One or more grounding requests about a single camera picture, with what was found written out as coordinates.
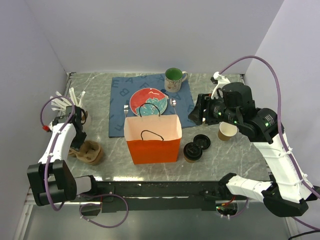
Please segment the brown cardboard cup carrier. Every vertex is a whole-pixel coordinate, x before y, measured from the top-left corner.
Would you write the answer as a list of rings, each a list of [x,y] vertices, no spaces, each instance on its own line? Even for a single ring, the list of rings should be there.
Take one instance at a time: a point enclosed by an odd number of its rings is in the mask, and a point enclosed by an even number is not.
[[[86,140],[79,150],[70,148],[68,155],[77,158],[85,164],[98,165],[103,158],[104,150],[98,142]]]

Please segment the black plastic cup lid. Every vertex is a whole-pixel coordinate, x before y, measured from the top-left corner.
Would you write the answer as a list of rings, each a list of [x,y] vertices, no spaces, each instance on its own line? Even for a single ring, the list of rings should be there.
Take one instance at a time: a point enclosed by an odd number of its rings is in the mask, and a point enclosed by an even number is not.
[[[211,140],[204,134],[198,134],[193,138],[193,142],[197,144],[202,150],[206,150],[211,146]]]

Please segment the orange paper bag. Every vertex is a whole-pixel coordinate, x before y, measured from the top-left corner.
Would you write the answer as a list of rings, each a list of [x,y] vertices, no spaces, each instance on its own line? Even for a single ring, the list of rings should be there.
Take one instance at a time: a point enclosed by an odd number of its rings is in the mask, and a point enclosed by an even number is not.
[[[143,116],[141,108],[151,105],[157,115]],[[178,159],[182,126],[177,114],[162,115],[153,103],[138,107],[138,116],[126,117],[124,138],[135,165],[174,163]]]

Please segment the brown paper coffee cup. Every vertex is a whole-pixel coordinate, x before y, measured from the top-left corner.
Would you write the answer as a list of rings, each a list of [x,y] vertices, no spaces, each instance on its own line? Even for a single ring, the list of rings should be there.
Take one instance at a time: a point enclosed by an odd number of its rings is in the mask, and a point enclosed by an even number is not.
[[[196,163],[199,161],[199,158],[197,159],[191,159],[191,158],[188,158],[188,157],[184,157],[185,161],[188,162],[188,163]]]

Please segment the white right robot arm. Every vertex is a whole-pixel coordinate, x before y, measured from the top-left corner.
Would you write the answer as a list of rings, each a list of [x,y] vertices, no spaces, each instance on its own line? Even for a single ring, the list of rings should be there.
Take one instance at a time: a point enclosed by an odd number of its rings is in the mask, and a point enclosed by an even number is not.
[[[218,182],[223,199],[243,196],[264,203],[278,217],[299,217],[315,201],[318,186],[307,181],[292,150],[277,114],[269,108],[257,108],[251,88],[241,82],[228,83],[218,89],[217,96],[200,93],[188,118],[196,125],[230,124],[260,151],[270,168],[269,181],[257,181],[228,173]]]

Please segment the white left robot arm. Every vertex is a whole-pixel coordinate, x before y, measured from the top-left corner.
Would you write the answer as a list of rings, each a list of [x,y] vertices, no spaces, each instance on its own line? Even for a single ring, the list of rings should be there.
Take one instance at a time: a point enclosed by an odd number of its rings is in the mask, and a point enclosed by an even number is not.
[[[99,188],[93,175],[73,177],[65,160],[69,150],[79,150],[85,142],[82,114],[84,110],[72,106],[65,115],[52,122],[52,136],[45,153],[37,164],[30,165],[27,177],[33,198],[38,206],[73,201],[82,195],[87,201],[94,201]]]

